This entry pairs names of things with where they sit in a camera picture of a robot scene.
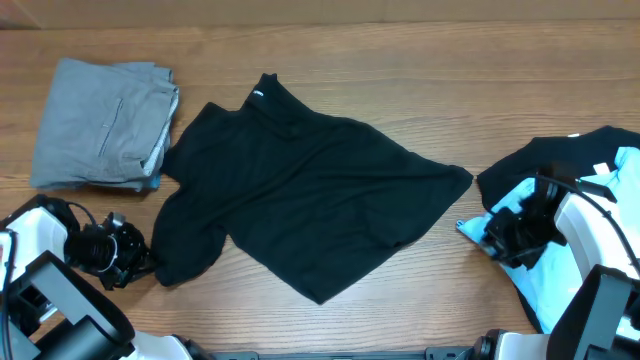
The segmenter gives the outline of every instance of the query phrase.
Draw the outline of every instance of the folded garment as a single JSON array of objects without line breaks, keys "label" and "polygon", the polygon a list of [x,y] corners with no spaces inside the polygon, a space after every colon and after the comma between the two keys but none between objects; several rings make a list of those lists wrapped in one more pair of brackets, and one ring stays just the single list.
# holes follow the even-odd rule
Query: folded garment
[{"label": "folded garment", "polygon": [[31,186],[157,188],[178,106],[171,81],[170,69],[150,62],[61,59],[40,122]]},{"label": "folded garment", "polygon": [[201,274],[229,234],[317,303],[422,237],[472,181],[370,125],[310,110],[276,75],[239,111],[207,104],[162,171],[180,189],[153,230],[161,284]]},{"label": "folded garment", "polygon": [[522,180],[553,162],[571,164],[579,177],[595,175],[593,164],[606,163],[613,170],[613,159],[622,146],[640,148],[640,134],[605,126],[577,137],[533,138],[478,175],[482,204],[491,209]]},{"label": "folded garment", "polygon": [[[618,200],[620,225],[634,252],[640,254],[640,150],[621,147],[612,162],[617,170],[582,179],[611,189]],[[497,213],[503,207],[508,207],[518,213],[522,210],[520,201],[533,194],[534,190],[535,180],[528,178],[502,198],[491,211]],[[487,213],[467,222],[458,221],[458,229],[473,242],[479,243],[492,217]],[[502,268],[526,299],[527,303],[523,304],[525,308],[528,306],[533,311],[535,318],[530,315],[530,320],[534,324],[539,322],[540,330],[545,334],[551,333],[582,285],[582,276],[571,247],[555,242],[547,245],[536,265],[529,270],[524,265],[515,269],[508,266]]]}]

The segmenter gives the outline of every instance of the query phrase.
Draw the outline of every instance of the folded gray cloth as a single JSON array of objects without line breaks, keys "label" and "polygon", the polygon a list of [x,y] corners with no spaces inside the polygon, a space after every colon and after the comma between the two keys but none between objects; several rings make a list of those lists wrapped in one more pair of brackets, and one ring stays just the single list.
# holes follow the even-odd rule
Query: folded gray cloth
[{"label": "folded gray cloth", "polygon": [[157,188],[178,107],[170,69],[61,59],[33,155],[36,188]]}]

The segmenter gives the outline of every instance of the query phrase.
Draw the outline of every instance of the black garment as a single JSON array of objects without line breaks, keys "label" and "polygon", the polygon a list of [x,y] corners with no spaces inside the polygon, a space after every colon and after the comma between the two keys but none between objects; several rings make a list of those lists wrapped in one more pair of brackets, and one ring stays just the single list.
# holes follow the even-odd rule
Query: black garment
[{"label": "black garment", "polygon": [[605,126],[577,137],[533,138],[478,175],[482,204],[490,210],[522,180],[553,162],[570,164],[578,177],[595,175],[593,165],[600,163],[607,163],[613,171],[621,146],[640,148],[640,134]]},{"label": "black garment", "polygon": [[228,233],[317,303],[418,240],[472,180],[367,124],[311,111],[276,75],[239,111],[207,104],[162,171],[180,189],[153,231],[160,283],[202,273]]}]

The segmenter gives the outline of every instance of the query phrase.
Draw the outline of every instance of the blue cloth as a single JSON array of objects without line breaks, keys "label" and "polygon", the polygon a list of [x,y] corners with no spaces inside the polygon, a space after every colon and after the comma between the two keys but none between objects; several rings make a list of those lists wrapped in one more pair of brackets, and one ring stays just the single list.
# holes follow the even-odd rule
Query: blue cloth
[{"label": "blue cloth", "polygon": [[[627,238],[634,252],[640,254],[640,150],[632,147],[621,147],[616,154],[615,164],[618,170],[609,174],[583,177],[600,185],[606,185],[618,199],[620,218]],[[519,203],[534,191],[535,180],[523,180],[509,192],[491,211],[497,213],[508,207],[514,213],[522,210]],[[457,228],[475,243],[480,243],[485,228],[493,216],[489,213],[473,218],[467,222],[458,221]],[[536,265],[527,270],[526,267],[512,269],[502,266],[518,290],[536,313],[542,331],[551,333],[558,320],[571,303],[582,285],[582,277],[578,270],[571,248],[549,243]]]}]

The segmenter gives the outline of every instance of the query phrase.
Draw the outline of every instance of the beige wall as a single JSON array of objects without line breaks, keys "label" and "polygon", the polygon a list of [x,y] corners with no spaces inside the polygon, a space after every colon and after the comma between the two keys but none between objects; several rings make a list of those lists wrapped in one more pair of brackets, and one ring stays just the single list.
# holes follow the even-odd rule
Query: beige wall
[{"label": "beige wall", "polygon": [[63,28],[640,18],[640,0],[0,0],[0,25]]}]

